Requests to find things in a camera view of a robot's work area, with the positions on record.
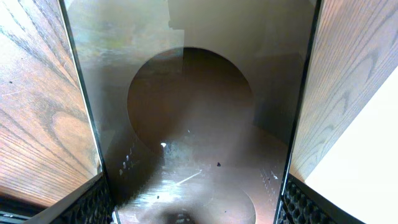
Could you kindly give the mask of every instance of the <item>oak wood surface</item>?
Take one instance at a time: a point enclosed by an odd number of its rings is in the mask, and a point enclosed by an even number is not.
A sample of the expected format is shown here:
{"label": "oak wood surface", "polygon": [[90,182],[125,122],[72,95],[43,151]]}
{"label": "oak wood surface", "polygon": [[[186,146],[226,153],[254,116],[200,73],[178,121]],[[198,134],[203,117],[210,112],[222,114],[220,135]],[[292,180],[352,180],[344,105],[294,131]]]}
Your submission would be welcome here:
{"label": "oak wood surface", "polygon": [[0,194],[51,206],[98,157],[57,1],[0,2]]}
{"label": "oak wood surface", "polygon": [[396,0],[323,1],[290,168],[294,176],[308,177],[398,65],[397,9]]}

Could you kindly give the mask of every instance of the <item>dark circular opening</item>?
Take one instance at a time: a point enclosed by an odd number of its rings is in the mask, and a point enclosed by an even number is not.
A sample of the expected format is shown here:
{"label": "dark circular opening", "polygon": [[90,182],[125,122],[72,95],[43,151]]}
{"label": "dark circular opening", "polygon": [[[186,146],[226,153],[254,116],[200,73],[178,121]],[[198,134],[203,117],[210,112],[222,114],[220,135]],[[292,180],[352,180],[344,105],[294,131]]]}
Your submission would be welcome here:
{"label": "dark circular opening", "polygon": [[240,126],[252,123],[254,99],[248,81],[229,60],[209,50],[178,48],[140,68],[127,108],[132,127],[149,149],[173,162],[209,163],[228,153]]}

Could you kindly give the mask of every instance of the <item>black trim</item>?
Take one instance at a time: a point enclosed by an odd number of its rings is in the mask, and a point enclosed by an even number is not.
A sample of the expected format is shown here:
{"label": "black trim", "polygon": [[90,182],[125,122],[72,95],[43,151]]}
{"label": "black trim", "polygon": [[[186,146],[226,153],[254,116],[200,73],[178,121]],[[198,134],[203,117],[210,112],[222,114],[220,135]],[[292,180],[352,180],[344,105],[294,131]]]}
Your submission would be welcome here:
{"label": "black trim", "polygon": [[[288,179],[288,174],[289,174],[289,169],[290,169],[290,163],[292,162],[293,145],[294,145],[295,136],[297,133],[297,126],[300,121],[300,114],[301,114],[301,109],[302,109],[302,101],[303,101],[303,96],[304,96],[304,91],[305,91],[305,84],[307,82],[308,68],[310,65],[312,47],[313,47],[313,43],[314,43],[314,39],[315,39],[315,34],[317,31],[318,18],[321,13],[320,12],[321,4],[322,4],[322,0],[317,0],[317,3],[315,5],[314,14],[313,14],[310,39],[308,40],[307,54],[305,57],[304,68],[303,68],[303,76],[301,79],[300,92],[298,93],[298,102],[297,102],[297,107],[296,107],[296,113],[295,113],[295,117],[294,117],[294,121],[293,121],[292,133],[290,135],[289,148],[287,151],[284,175],[283,175],[282,185],[280,187],[279,195],[284,194],[286,181]],[[274,223],[277,223],[277,221],[279,219],[280,210],[282,208],[282,203],[281,203],[280,197],[278,199],[277,205],[279,205],[279,206],[277,207],[277,210],[275,211]]]}

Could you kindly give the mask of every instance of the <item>glass panel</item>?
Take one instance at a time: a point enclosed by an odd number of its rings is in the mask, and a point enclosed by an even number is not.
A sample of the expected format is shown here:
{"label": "glass panel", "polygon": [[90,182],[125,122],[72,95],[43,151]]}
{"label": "glass panel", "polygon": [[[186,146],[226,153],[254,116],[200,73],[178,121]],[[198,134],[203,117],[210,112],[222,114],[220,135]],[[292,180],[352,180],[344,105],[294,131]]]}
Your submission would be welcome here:
{"label": "glass panel", "polygon": [[122,223],[271,223],[309,0],[67,4]]}

